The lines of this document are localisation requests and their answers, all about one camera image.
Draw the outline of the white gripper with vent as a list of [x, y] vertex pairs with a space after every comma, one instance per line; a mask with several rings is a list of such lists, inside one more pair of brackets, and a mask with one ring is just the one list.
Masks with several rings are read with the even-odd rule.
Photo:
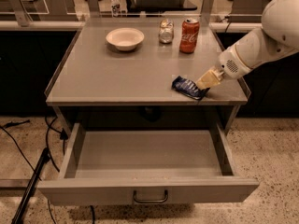
[[219, 61], [221, 69], [212, 67], [195, 82], [200, 90], [220, 85], [223, 77], [226, 79], [239, 79], [251, 71], [241, 61], [234, 46], [222, 52], [219, 56]]

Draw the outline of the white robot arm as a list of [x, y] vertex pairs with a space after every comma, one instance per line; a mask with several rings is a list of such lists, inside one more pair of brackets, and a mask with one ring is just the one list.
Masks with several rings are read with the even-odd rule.
[[263, 10], [261, 24], [220, 54], [218, 63], [195, 82], [200, 90], [239, 79], [299, 51], [299, 0], [272, 0]]

